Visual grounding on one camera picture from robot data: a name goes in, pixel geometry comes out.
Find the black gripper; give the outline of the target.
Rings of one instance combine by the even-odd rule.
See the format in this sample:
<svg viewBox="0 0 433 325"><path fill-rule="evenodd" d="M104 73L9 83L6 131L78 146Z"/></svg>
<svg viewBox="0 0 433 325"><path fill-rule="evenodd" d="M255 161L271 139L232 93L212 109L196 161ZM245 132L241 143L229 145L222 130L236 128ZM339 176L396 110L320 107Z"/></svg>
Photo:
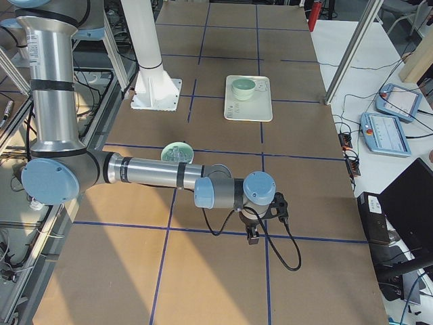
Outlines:
<svg viewBox="0 0 433 325"><path fill-rule="evenodd" d="M246 212L239 212L239 216L241 221L244 223L246 227L246 233L247 233L247 241L249 245L255 245L259 242L259 233L258 233L258 225L259 221L257 218L251 219L247 216Z"/></svg>

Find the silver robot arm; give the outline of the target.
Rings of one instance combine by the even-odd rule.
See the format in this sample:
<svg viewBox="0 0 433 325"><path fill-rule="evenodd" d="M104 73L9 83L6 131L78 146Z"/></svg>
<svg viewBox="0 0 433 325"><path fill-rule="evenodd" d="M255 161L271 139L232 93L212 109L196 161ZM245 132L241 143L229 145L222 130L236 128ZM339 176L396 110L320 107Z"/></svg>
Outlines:
<svg viewBox="0 0 433 325"><path fill-rule="evenodd" d="M274 179L255 171L243 179L224 165L194 165L123 156L104 145L116 111L104 108L95 131L81 139L75 102L72 38L77 32L104 34L102 1L16 1L18 24L26 33L30 88L37 140L21 172L26 193L46 205L60 205L103 183L137 183L193 193L203 211L228 209L256 244L264 221L277 208Z"/></svg>

